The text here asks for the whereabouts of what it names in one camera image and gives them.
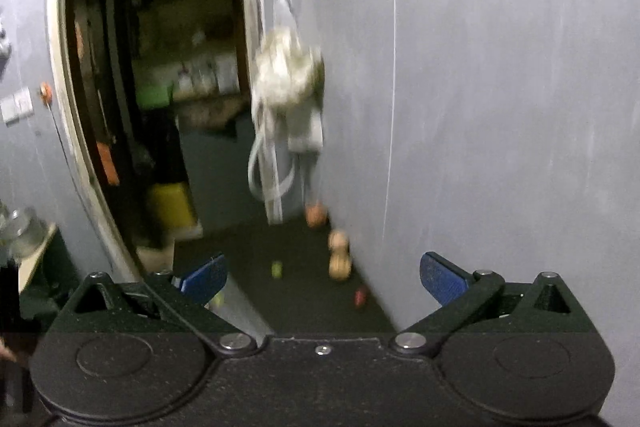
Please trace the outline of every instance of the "orange ball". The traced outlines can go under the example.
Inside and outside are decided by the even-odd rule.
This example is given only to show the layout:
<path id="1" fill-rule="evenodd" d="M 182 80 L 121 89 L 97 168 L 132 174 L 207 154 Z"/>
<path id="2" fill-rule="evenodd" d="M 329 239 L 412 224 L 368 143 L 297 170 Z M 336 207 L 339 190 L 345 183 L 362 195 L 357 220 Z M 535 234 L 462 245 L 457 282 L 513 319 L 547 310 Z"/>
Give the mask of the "orange ball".
<path id="1" fill-rule="evenodd" d="M 318 229 L 326 223 L 326 207 L 322 203 L 308 204 L 305 207 L 306 223 L 312 229 Z"/>

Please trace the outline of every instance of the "yellow bin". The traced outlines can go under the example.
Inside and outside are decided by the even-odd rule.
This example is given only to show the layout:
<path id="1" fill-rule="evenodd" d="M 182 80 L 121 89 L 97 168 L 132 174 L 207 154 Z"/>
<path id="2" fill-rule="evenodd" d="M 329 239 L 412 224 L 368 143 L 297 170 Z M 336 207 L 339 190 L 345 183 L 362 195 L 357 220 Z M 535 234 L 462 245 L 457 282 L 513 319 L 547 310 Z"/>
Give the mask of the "yellow bin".
<path id="1" fill-rule="evenodd" d="M 157 184 L 149 189 L 151 208 L 167 229 L 188 229 L 197 225 L 186 183 Z"/>

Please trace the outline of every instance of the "wooden table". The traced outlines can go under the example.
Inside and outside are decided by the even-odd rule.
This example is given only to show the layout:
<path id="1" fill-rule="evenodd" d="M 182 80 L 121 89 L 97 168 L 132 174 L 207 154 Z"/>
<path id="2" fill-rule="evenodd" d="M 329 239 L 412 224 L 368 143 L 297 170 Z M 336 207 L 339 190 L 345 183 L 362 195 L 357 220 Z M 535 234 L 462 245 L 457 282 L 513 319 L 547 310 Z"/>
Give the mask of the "wooden table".
<path id="1" fill-rule="evenodd" d="M 36 273 L 36 270 L 40 265 L 42 256 L 47 251 L 47 248 L 49 248 L 53 236 L 56 235 L 56 232 L 58 231 L 58 226 L 55 223 L 45 223 L 45 226 L 47 227 L 47 233 L 43 242 L 30 256 L 22 259 L 20 263 L 20 267 L 18 269 L 18 292 L 20 293 L 22 293 L 22 290 L 27 288 L 31 279 L 33 279 L 33 275 Z"/>

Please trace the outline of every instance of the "red toy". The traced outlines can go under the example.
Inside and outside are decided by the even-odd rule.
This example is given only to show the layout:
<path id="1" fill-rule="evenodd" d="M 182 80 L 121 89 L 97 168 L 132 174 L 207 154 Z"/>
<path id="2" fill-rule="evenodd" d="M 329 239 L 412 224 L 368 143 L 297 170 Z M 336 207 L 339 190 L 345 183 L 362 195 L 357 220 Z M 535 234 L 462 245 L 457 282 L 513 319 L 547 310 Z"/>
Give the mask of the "red toy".
<path id="1" fill-rule="evenodd" d="M 356 290 L 356 293 L 353 296 L 353 303 L 356 306 L 357 310 L 361 310 L 364 308 L 365 304 L 367 304 L 368 296 L 369 289 L 366 286 L 360 286 L 360 288 Z"/>

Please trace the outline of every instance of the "wall socket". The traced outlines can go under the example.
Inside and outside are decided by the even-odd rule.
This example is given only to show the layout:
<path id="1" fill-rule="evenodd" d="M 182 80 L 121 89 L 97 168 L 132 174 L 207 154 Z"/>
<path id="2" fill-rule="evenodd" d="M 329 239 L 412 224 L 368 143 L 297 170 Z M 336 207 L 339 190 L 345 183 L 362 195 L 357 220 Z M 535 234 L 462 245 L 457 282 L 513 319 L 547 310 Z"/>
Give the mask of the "wall socket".
<path id="1" fill-rule="evenodd" d="M 33 103 L 31 103 L 29 88 L 23 87 L 20 91 L 0 100 L 0 111 L 4 123 L 11 123 L 18 118 L 32 115 Z"/>

